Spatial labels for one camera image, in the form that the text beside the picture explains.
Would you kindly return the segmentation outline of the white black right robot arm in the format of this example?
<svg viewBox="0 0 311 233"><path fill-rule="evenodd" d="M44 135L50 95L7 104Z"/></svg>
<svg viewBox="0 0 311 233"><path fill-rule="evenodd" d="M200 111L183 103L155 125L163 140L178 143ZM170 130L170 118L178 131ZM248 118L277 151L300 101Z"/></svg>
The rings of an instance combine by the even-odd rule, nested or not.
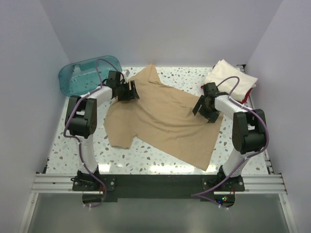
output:
<svg viewBox="0 0 311 233"><path fill-rule="evenodd" d="M253 110L241 105L228 93L219 91L216 83L203 85L203 92L192 110L193 114L199 113L209 123L215 123L221 113L230 118L233 121L231 139L234 148L227 161L219 168L212 187L195 196L207 194L240 178L248 160L265 151L269 143L263 110Z"/></svg>

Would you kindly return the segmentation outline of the beige t shirt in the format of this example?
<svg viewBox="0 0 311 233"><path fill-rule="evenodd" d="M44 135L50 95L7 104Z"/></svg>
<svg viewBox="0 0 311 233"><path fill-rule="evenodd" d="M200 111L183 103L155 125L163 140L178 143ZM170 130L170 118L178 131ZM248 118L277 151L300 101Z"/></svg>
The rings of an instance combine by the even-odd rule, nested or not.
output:
<svg viewBox="0 0 311 233"><path fill-rule="evenodd" d="M210 123L192 110L198 96L163 84L150 64L131 78L139 100L116 101L104 120L109 143L129 149L134 137L194 167L206 170L223 116Z"/></svg>

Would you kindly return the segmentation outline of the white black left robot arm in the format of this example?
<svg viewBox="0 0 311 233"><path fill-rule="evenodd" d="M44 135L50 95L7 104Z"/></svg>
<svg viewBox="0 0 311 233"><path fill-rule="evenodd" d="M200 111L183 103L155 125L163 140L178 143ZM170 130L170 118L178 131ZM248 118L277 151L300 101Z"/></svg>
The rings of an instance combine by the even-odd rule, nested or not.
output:
<svg viewBox="0 0 311 233"><path fill-rule="evenodd" d="M120 102L138 100L139 95L134 81L129 80L130 71L109 71L108 77L84 95L69 98L65 138L74 138L78 143L80 168L71 179L74 191L105 191L104 178L100 176L95 158L93 135L97 129L97 109L106 101L116 99Z"/></svg>

